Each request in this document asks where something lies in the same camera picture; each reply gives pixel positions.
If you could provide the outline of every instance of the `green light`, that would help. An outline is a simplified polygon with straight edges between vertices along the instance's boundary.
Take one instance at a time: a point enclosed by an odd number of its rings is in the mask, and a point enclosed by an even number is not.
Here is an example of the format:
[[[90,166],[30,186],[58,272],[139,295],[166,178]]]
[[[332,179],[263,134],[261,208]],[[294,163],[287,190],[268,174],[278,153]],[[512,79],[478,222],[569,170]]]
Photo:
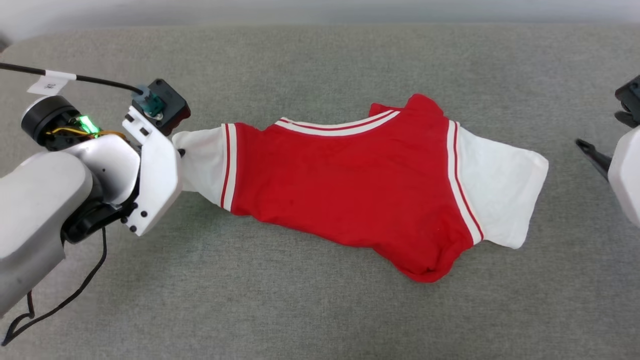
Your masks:
[[[78,121],[80,121],[80,127],[83,130],[85,130],[87,133],[97,134],[100,132],[100,129],[97,126],[93,125],[93,122],[91,122],[88,116],[82,115],[82,116],[79,116],[77,119]]]

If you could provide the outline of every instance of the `red and white t-shirt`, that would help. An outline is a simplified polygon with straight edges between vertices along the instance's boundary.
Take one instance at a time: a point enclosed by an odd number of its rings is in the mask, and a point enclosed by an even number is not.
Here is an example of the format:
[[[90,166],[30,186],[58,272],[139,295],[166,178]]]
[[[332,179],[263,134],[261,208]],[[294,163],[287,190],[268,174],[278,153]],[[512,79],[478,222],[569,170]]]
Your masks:
[[[547,174],[539,154],[475,136],[414,95],[339,125],[280,119],[174,136],[185,190],[235,215],[370,247],[433,282],[483,239],[518,248]]]

